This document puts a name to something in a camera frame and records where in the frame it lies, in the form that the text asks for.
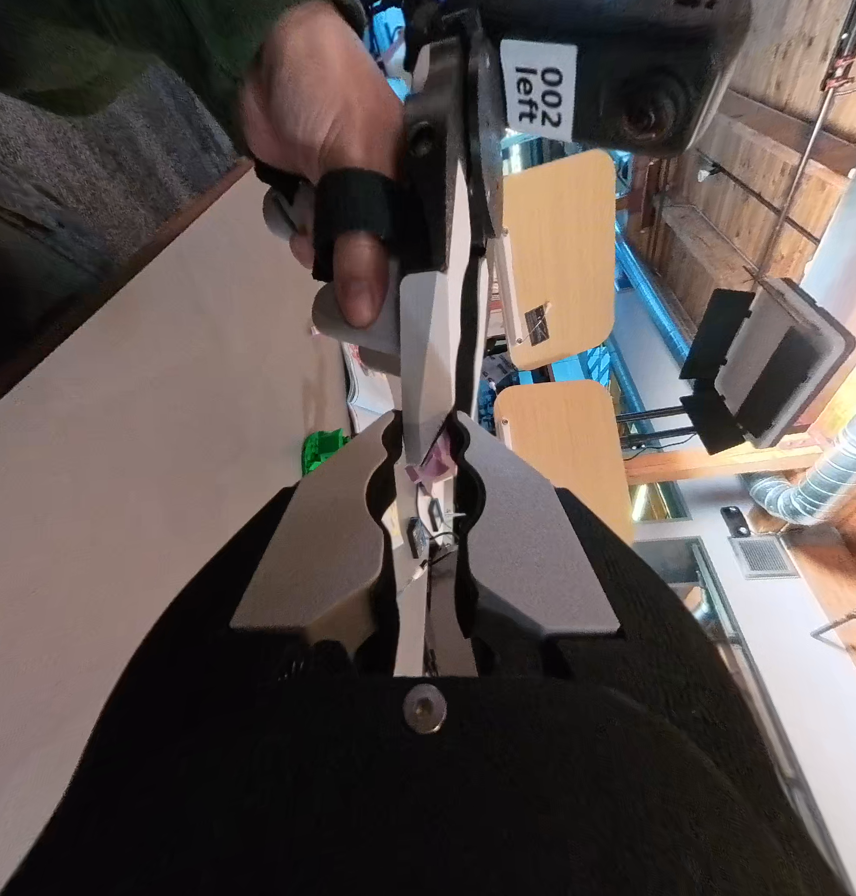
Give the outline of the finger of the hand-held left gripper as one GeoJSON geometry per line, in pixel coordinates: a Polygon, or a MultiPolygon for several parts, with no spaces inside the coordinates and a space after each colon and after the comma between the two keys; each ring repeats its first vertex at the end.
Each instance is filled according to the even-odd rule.
{"type": "Polygon", "coordinates": [[[477,420],[480,371],[487,341],[491,271],[486,256],[470,259],[463,285],[463,412],[477,420]]]}
{"type": "Polygon", "coordinates": [[[421,466],[456,404],[464,270],[406,275],[400,284],[400,362],[406,461],[421,466]]]}

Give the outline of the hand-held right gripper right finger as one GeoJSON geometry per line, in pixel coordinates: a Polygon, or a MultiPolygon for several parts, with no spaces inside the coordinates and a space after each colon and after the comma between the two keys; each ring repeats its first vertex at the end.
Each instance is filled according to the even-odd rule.
{"type": "Polygon", "coordinates": [[[566,678],[562,644],[621,624],[556,488],[455,412],[456,621],[478,677],[566,678]]]}

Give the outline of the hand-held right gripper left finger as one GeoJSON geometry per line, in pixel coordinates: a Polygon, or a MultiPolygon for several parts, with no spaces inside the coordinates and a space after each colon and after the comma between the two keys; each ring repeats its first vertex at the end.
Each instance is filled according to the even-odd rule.
{"type": "Polygon", "coordinates": [[[394,671],[400,631],[393,547],[403,447],[390,410],[303,477],[232,616],[240,632],[340,644],[362,671],[394,671]]]}

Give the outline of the pink lego piece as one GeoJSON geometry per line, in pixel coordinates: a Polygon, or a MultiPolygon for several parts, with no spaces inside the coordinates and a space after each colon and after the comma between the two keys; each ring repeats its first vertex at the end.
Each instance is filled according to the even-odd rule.
{"type": "Polygon", "coordinates": [[[441,432],[420,465],[404,467],[411,482],[430,492],[433,487],[456,476],[457,465],[452,454],[450,434],[441,432]]]}

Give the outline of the green lego plant model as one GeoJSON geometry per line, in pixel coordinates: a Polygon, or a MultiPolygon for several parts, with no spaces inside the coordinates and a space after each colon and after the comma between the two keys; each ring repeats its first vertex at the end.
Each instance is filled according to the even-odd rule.
{"type": "Polygon", "coordinates": [[[300,473],[308,476],[315,469],[344,448],[351,441],[342,428],[336,430],[316,430],[308,434],[300,451],[300,473]]]}

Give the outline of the person's left hand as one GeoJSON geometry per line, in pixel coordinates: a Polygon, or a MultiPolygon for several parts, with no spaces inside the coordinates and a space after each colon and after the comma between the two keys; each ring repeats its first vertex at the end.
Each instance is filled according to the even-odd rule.
{"type": "Polygon", "coordinates": [[[397,177],[403,112],[361,38],[327,2],[282,14],[240,93],[253,157],[311,185],[339,169],[397,177]]]}

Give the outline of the metal pipe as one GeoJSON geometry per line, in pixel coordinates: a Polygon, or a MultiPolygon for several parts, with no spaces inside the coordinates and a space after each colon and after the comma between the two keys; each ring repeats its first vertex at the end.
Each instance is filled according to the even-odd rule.
{"type": "Polygon", "coordinates": [[[816,140],[824,128],[837,93],[840,88],[851,82],[851,70],[856,61],[856,1],[850,3],[847,15],[840,28],[834,49],[825,68],[825,73],[820,84],[821,101],[817,110],[814,124],[800,154],[798,165],[794,169],[791,185],[781,202],[776,220],[767,237],[765,246],[756,262],[755,272],[752,274],[755,283],[762,283],[769,273],[772,260],[779,247],[782,231],[791,215],[792,207],[798,192],[800,191],[807,166],[811,161],[816,140]]]}

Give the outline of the black studio light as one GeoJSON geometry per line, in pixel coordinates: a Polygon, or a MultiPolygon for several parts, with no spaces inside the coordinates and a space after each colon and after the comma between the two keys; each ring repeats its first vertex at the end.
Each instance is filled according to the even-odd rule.
{"type": "Polygon", "coordinates": [[[854,335],[793,280],[753,291],[715,288],[680,369],[691,385],[676,406],[624,413],[619,425],[685,416],[663,431],[630,432],[621,447],[697,437],[709,455],[774,447],[856,348],[854,335]]]}

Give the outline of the wall vent grille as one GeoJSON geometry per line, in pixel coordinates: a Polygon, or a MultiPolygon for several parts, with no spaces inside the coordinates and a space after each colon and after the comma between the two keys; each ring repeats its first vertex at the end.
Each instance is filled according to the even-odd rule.
{"type": "Polygon", "coordinates": [[[797,566],[779,536],[773,534],[727,539],[742,577],[748,581],[797,579],[797,566]]]}

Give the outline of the silver flexible duct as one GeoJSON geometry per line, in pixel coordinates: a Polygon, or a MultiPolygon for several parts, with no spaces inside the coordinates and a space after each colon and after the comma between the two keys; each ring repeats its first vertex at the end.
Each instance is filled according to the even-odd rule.
{"type": "Polygon", "coordinates": [[[742,474],[740,479],[753,502],[772,517],[801,527],[824,522],[856,488],[856,416],[796,484],[776,473],[742,474]]]}

